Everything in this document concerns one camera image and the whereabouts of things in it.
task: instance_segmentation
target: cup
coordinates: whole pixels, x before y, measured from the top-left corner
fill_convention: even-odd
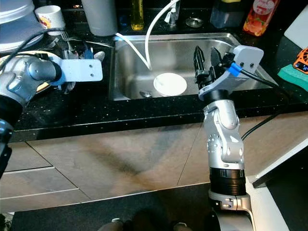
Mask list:
[[[64,28],[65,22],[59,6],[42,6],[35,10],[39,22],[45,29]],[[62,34],[62,31],[48,32],[49,35],[55,36]]]

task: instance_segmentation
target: stainless steel sink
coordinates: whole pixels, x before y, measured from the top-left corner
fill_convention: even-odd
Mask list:
[[[129,40],[144,54],[145,36],[128,36]],[[149,53],[153,70],[149,71],[132,48],[124,41],[115,43],[115,66],[110,79],[109,96],[113,100],[142,99],[145,96],[161,97],[153,86],[154,78],[165,72],[181,75],[187,81],[183,95],[198,93],[194,83],[193,53],[199,46],[210,67],[210,49],[217,48],[223,55],[240,43],[229,33],[153,35],[149,41]],[[256,74],[274,82],[259,66]],[[249,79],[236,90],[263,89],[268,86]]]

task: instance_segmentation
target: green sponge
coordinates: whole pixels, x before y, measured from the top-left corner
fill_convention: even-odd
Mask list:
[[[291,64],[282,68],[278,75],[285,81],[296,84],[308,91],[308,75],[294,69]]]

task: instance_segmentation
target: speckled black countertop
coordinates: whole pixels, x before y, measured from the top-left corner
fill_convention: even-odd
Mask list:
[[[157,12],[155,9],[145,12],[146,25],[150,24]],[[241,44],[256,46],[264,50],[261,66],[292,95],[286,113],[307,111],[307,92],[277,76],[282,67],[294,62],[301,50],[283,36],[284,31],[296,16],[274,17],[267,32],[262,37],[255,38],[243,32],[241,28],[215,29],[209,23],[210,13],[211,9],[182,9],[176,28],[170,30],[161,18],[152,34],[229,32]],[[83,12],[66,12],[65,14],[80,16]],[[122,10],[118,14],[124,22],[129,20],[129,11]],[[203,19],[205,24],[201,28],[189,28],[184,21],[190,16]],[[124,35],[144,35],[146,29],[133,32],[129,25],[119,27],[119,31]],[[113,44],[112,37],[93,36],[88,31],[86,23],[76,23],[69,33],[87,40]],[[50,38],[44,38],[31,50],[43,46],[48,39]],[[196,123],[203,120],[202,109],[205,105],[197,95],[128,101],[109,100],[108,84],[113,49],[98,46],[94,47],[94,50],[106,53],[103,62],[103,81],[77,83],[74,90],[67,95],[48,89],[35,96],[16,124],[12,142]],[[270,115],[283,107],[281,95],[273,89],[236,91],[232,93],[231,98],[235,102],[239,117]]]

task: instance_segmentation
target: orange object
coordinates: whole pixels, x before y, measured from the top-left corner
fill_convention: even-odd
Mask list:
[[[308,74],[308,48],[303,49],[298,55],[293,67],[305,74]]]
[[[243,31],[261,36],[268,27],[280,0],[255,0],[243,26]]]

